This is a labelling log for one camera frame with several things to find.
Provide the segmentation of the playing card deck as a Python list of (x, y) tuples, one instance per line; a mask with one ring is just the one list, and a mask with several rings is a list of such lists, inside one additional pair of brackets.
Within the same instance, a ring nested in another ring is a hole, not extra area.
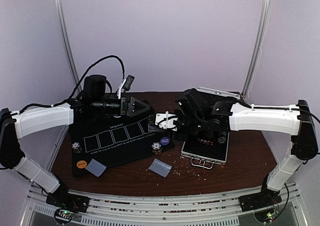
[(150, 132), (162, 132), (163, 130), (156, 125), (156, 115), (151, 114), (148, 116), (148, 129)]

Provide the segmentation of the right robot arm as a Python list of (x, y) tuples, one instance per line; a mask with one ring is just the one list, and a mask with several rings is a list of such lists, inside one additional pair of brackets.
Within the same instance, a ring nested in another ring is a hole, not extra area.
[(290, 135), (291, 147), (285, 158), (265, 177), (256, 196), (256, 202), (265, 207), (300, 166), (318, 154), (314, 119), (304, 100), (288, 106), (256, 106), (220, 100), (205, 109), (180, 112), (172, 123), (178, 132), (186, 133), (253, 130)]

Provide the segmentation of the black poker mat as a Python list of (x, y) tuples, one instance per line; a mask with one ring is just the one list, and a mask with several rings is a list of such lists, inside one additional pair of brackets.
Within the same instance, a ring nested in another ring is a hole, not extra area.
[[(87, 162), (92, 159), (112, 168), (140, 159), (154, 156), (152, 144), (160, 143), (165, 137), (161, 133), (150, 132), (148, 117), (154, 114), (154, 108), (135, 117), (96, 116), (81, 123), (69, 126), (71, 142), (78, 142), (82, 152), (72, 152), (71, 173), (73, 177), (88, 174), (84, 169), (78, 169), (76, 163), (80, 160)], [(174, 148), (175, 144), (162, 146), (162, 152)]]

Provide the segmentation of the chip row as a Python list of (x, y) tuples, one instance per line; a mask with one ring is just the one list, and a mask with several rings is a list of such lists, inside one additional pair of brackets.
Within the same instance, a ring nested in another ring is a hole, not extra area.
[(227, 141), (227, 132), (223, 131), (223, 132), (220, 132), (218, 134), (218, 138), (217, 138), (217, 143), (218, 144), (225, 144), (226, 141)]

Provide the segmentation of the poker chip stack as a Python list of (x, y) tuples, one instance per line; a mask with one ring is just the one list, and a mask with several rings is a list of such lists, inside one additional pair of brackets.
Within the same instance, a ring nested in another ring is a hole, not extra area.
[(162, 152), (162, 145), (158, 142), (155, 142), (151, 145), (153, 154), (157, 155)]
[(78, 142), (74, 142), (71, 145), (71, 148), (72, 148), (73, 152), (76, 153), (76, 154), (80, 154), (82, 152), (81, 145)]

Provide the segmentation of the purple small blind button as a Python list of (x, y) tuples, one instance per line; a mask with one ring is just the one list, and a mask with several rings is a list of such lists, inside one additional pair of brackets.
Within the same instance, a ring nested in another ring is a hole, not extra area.
[(170, 144), (170, 139), (168, 138), (168, 137), (162, 137), (161, 139), (160, 139), (160, 144), (162, 145), (162, 146), (167, 146), (167, 145), (169, 145)]

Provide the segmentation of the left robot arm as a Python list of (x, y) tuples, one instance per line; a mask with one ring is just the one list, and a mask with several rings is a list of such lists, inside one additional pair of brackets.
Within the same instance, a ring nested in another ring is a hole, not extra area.
[(71, 99), (60, 105), (36, 106), (25, 111), (0, 111), (0, 165), (11, 169), (41, 187), (61, 208), (72, 203), (68, 188), (55, 175), (25, 154), (19, 139), (30, 134), (87, 121), (95, 116), (134, 117), (150, 110), (150, 105), (134, 97), (85, 101)]

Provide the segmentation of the orange big blind button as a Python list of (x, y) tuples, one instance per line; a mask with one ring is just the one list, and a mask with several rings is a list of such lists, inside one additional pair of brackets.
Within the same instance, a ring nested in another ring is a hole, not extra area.
[(78, 169), (84, 169), (87, 166), (87, 162), (84, 160), (80, 160), (76, 163)]

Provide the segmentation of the aluminium poker case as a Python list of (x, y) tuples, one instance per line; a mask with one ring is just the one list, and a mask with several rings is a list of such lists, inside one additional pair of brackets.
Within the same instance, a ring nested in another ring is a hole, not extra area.
[[(214, 104), (217, 101), (223, 100), (229, 103), (229, 116), (231, 113), (231, 107), (237, 102), (243, 102), (242, 96), (239, 92), (221, 91), (206, 87), (198, 87), (196, 90), (199, 92), (204, 103), (207, 101), (209, 104)], [(197, 166), (205, 169), (212, 169), (214, 164), (224, 165), (227, 161), (228, 144), (229, 144), (229, 131), (227, 132), (227, 141), (225, 144), (218, 144), (217, 138), (213, 140), (215, 144), (213, 146), (203, 145), (199, 143), (198, 138), (191, 136), (187, 140), (183, 140), (181, 149), (181, 156), (190, 159), (192, 166)]]

